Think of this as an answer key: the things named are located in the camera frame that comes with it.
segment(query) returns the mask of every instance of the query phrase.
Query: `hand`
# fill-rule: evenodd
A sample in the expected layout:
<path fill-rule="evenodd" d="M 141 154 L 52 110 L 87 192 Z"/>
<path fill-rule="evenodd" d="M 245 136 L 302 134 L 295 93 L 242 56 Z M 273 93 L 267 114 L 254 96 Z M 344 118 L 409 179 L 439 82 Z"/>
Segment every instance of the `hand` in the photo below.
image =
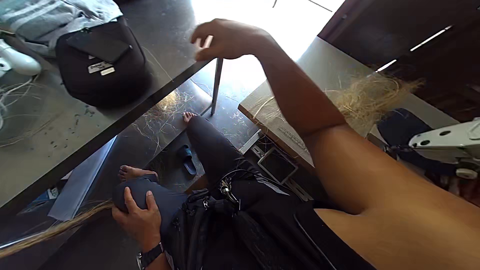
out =
<path fill-rule="evenodd" d="M 147 210 L 140 209 L 133 200 L 129 187 L 123 192 L 128 214 L 112 207 L 113 218 L 140 244 L 142 252 L 147 252 L 160 243 L 162 217 L 151 191 L 146 193 Z"/>
<path fill-rule="evenodd" d="M 202 45 L 210 35 L 214 37 L 212 43 L 209 48 L 197 53 L 197 61 L 216 57 L 235 59 L 244 54 L 256 55 L 258 49 L 276 44 L 263 29 L 225 19 L 214 19 L 199 25 L 190 42 L 195 43 L 200 38 Z"/>

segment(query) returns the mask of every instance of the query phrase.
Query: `watch strap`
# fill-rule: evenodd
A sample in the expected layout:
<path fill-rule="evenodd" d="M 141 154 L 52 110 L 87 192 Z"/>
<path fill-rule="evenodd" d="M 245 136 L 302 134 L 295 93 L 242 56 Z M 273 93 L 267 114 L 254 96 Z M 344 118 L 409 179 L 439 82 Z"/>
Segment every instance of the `watch strap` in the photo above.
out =
<path fill-rule="evenodd" d="M 152 261 L 154 261 L 160 254 L 164 252 L 162 242 L 158 243 L 154 248 L 150 249 L 149 251 L 138 254 L 138 258 L 142 263 L 142 269 L 145 269 Z"/>

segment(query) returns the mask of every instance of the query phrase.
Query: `wrist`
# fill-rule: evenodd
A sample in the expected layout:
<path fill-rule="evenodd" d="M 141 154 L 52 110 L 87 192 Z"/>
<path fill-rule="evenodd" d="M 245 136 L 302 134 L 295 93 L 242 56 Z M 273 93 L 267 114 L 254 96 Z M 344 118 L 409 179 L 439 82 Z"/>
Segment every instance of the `wrist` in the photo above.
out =
<path fill-rule="evenodd" d="M 262 60 L 283 52 L 280 45 L 267 32 L 259 33 L 253 48 L 253 55 Z"/>
<path fill-rule="evenodd" d="M 144 239 L 140 243 L 140 248 L 142 253 L 150 251 L 152 248 L 156 247 L 160 243 L 161 237 L 160 234 L 149 235 L 147 239 Z"/>

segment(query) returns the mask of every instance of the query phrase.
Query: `black slipper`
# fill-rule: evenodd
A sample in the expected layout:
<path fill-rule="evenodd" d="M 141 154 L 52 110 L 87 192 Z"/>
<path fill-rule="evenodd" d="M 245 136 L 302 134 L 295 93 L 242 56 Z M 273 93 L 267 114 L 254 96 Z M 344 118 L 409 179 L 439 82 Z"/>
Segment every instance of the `black slipper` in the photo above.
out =
<path fill-rule="evenodd" d="M 196 175 L 197 168 L 192 161 L 192 151 L 190 150 L 190 147 L 188 145 L 183 145 L 182 147 L 180 147 L 177 153 L 188 173 L 191 175 Z"/>

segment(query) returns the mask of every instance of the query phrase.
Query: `wristwatch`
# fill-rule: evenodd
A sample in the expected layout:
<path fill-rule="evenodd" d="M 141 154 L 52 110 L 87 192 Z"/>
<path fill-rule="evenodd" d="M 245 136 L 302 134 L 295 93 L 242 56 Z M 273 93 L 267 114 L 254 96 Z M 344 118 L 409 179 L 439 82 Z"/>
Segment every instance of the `wristwatch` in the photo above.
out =
<path fill-rule="evenodd" d="M 158 243 L 154 248 L 150 249 L 150 251 L 142 253 L 139 252 L 137 255 L 137 265 L 140 270 L 145 270 L 145 268 L 154 261 L 160 254 L 162 254 L 165 250 L 163 249 L 162 242 Z"/>

